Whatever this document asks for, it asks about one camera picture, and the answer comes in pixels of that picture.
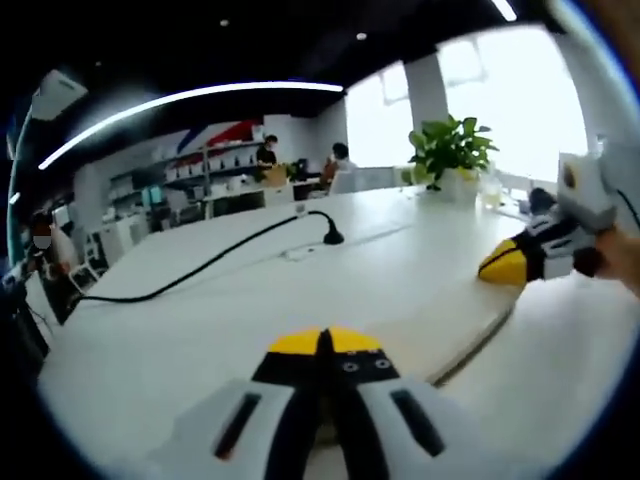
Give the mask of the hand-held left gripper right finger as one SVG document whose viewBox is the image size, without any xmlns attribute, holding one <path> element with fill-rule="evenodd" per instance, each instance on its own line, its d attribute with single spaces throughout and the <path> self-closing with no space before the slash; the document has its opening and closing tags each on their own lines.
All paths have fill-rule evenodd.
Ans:
<svg viewBox="0 0 640 480">
<path fill-rule="evenodd" d="M 350 478 L 499 478 L 499 459 L 460 411 L 402 376 L 375 338 L 325 329 L 322 380 Z"/>
</svg>

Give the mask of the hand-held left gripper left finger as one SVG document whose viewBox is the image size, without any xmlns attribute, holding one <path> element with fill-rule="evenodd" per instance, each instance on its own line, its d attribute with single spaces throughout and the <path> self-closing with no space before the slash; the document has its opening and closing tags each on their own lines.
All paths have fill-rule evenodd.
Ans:
<svg viewBox="0 0 640 480">
<path fill-rule="evenodd" d="M 301 479 L 321 424 L 321 331 L 280 337 L 248 379 L 181 414 L 150 458 L 164 479 Z"/>
</svg>

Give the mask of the person's right hand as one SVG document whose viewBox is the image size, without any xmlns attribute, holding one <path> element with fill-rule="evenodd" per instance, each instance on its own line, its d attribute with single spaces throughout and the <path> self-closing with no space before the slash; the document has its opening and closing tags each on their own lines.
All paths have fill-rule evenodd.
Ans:
<svg viewBox="0 0 640 480">
<path fill-rule="evenodd" d="M 639 297 L 639 239 L 614 227 L 597 235 L 595 247 L 602 256 L 602 263 L 596 275 L 603 279 L 620 281 Z"/>
</svg>

